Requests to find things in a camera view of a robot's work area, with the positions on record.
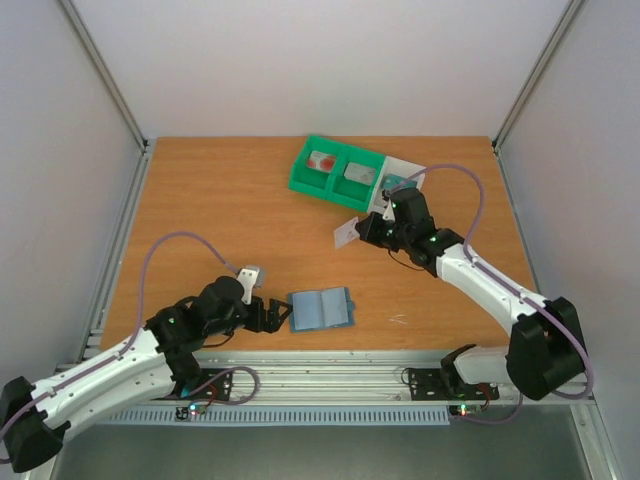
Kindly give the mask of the blue card holder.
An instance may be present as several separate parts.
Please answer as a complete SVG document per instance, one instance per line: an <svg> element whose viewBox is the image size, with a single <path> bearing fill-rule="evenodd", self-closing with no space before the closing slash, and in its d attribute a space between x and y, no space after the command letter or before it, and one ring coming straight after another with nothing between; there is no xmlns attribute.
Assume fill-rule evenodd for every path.
<svg viewBox="0 0 640 480"><path fill-rule="evenodd" d="M347 287L290 293L290 331L303 333L355 325L355 303Z"/></svg>

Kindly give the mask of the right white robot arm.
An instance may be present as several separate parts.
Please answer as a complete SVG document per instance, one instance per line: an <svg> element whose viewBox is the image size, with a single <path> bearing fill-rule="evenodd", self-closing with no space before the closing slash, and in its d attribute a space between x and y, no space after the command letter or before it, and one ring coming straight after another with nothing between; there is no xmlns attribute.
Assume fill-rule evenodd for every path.
<svg viewBox="0 0 640 480"><path fill-rule="evenodd" d="M463 396L476 384L507 383L541 400L580 374L593 378L574 305L521 286L485 262L466 238L437 227L419 190L392 193L385 211L370 213L355 230L370 245L406 253L415 267L464 293L507 333L505 347L467 344L441 360L442 387L450 395Z"/></svg>

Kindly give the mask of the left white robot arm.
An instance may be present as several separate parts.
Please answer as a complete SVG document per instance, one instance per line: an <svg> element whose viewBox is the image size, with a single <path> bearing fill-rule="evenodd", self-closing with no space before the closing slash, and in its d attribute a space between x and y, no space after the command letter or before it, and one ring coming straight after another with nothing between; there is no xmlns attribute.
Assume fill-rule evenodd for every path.
<svg viewBox="0 0 640 480"><path fill-rule="evenodd" d="M1 390L3 464L35 469L65 441L139 402L203 390L194 357L211 336L275 333L292 314L284 301L263 301L239 280L222 276L200 294L159 310L120 344L73 368L31 382L18 376Z"/></svg>

